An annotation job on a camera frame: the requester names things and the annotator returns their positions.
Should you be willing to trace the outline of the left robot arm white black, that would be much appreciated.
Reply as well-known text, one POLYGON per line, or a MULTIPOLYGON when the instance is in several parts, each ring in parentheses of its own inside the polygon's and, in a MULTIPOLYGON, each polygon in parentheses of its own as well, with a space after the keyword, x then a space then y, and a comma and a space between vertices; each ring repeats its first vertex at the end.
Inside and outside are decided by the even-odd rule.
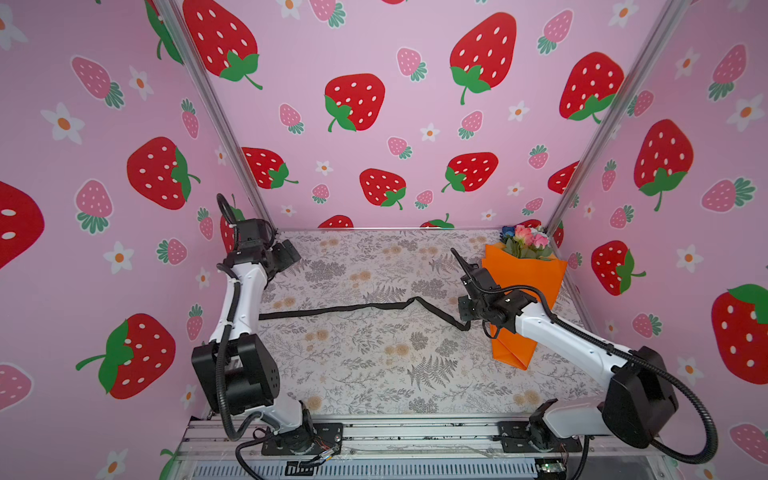
POLYGON ((314 443, 311 416, 281 392, 277 363, 255 333, 266 287, 300 256, 288 241, 275 241, 265 220, 237 221, 233 230, 234 249, 217 265, 227 277, 221 316, 209 342, 193 349, 192 366, 229 440, 241 439, 260 420, 278 445, 303 453, 314 443))

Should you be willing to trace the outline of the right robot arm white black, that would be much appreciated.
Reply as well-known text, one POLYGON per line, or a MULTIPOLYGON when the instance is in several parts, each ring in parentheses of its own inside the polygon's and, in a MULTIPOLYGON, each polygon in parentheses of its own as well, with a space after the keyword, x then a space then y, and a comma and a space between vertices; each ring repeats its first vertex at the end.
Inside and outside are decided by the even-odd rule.
POLYGON ((667 371, 655 350, 632 350, 595 336, 554 314, 539 289, 501 287, 486 268, 468 263, 461 255, 455 258, 464 272, 461 281, 467 294, 459 305, 466 318, 481 320, 485 329, 519 334, 549 348, 604 391, 601 397, 554 399, 539 406, 527 427, 534 448, 553 450, 574 436, 612 436, 633 448, 652 446, 682 463, 704 464, 714 458, 719 438, 712 415, 683 381, 667 371), (679 395, 689 400, 703 423, 705 444, 698 453, 678 452, 657 438, 678 411, 679 395))

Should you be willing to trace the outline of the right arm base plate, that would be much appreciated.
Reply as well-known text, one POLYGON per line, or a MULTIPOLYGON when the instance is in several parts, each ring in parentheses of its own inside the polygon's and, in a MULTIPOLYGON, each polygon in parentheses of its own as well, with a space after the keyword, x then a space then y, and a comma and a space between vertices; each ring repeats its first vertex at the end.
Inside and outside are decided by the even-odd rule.
POLYGON ((499 441, 504 453, 580 453, 583 451, 577 438, 558 438, 546 427, 531 426, 527 421, 502 421, 497 424, 499 441))

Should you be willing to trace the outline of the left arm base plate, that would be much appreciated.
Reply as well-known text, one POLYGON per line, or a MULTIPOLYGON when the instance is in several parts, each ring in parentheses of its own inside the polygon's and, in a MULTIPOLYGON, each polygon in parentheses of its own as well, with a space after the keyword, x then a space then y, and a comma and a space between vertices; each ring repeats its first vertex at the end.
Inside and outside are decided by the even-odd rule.
POLYGON ((267 457, 315 456, 326 450, 338 450, 342 445, 343 429, 344 425, 337 422, 321 422, 312 428, 302 426, 267 440, 261 448, 261 454, 267 457))

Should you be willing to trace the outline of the left corner aluminium post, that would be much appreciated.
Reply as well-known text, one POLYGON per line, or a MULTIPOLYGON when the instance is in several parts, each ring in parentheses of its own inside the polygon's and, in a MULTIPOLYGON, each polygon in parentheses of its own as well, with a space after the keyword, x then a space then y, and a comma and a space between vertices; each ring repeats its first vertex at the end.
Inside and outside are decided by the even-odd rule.
MULTIPOLYGON (((259 49, 248 27, 216 1, 159 1, 166 29, 182 57, 235 174, 259 218, 273 220, 214 82, 252 83, 259 49)), ((260 90, 257 83, 252 86, 260 90)))

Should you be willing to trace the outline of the corner aluminium post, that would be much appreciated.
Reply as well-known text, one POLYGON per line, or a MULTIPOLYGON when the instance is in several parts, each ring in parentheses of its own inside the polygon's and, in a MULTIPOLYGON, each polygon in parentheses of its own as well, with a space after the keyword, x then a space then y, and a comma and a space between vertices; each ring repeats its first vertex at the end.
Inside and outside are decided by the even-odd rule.
POLYGON ((639 50, 631 68, 626 73, 625 80, 617 93, 616 99, 612 102, 608 113, 590 140, 562 199, 552 213, 550 221, 546 226, 548 233, 553 233, 566 216, 573 199, 588 179, 594 164, 601 156, 603 150, 611 141, 611 134, 614 128, 621 124, 630 100, 652 73, 656 61, 663 53, 664 48, 673 36, 689 5, 690 2, 684 0, 669 0, 665 2, 642 48, 639 50))
MULTIPOLYGON (((259 218, 273 220, 214 82, 252 83, 259 49, 248 27, 216 1, 159 1, 166 29, 182 57, 235 174, 259 218)), ((260 90, 257 83, 252 86, 260 90)))

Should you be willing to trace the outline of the right corner aluminium post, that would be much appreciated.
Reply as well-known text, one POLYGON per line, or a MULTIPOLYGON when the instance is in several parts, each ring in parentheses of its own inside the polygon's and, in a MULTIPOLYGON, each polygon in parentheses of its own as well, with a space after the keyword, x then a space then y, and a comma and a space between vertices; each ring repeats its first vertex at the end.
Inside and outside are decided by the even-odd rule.
POLYGON ((663 53, 664 48, 673 36, 689 5, 690 2, 684 0, 669 0, 665 2, 642 48, 639 50, 631 68, 626 73, 625 80, 617 93, 616 99, 612 102, 608 113, 590 140, 562 199, 552 213, 550 221, 546 226, 548 233, 553 233, 566 216, 573 199, 588 179, 594 164, 601 156, 603 150, 611 141, 611 134, 614 128, 621 124, 630 100, 652 73, 656 61, 663 53))

